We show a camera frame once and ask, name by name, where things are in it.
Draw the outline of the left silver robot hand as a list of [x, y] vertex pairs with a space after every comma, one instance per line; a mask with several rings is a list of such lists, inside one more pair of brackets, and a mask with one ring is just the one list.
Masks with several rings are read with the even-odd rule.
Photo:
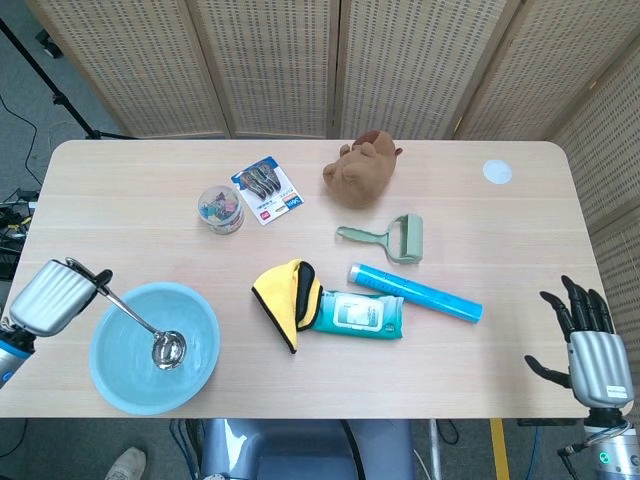
[[48, 261], [14, 299], [10, 322], [37, 337], [55, 336], [106, 292], [110, 269], [94, 274], [78, 260]]

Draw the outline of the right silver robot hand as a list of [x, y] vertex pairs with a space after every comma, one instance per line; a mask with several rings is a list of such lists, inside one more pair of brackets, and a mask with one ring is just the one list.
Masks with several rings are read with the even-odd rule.
[[615, 331], [605, 299], [595, 290], [584, 289], [569, 276], [561, 282], [569, 303], [542, 291], [540, 297], [556, 315], [566, 344], [568, 371], [543, 366], [534, 356], [525, 363], [542, 379], [573, 392], [590, 409], [621, 409], [634, 401], [634, 386], [627, 351]]

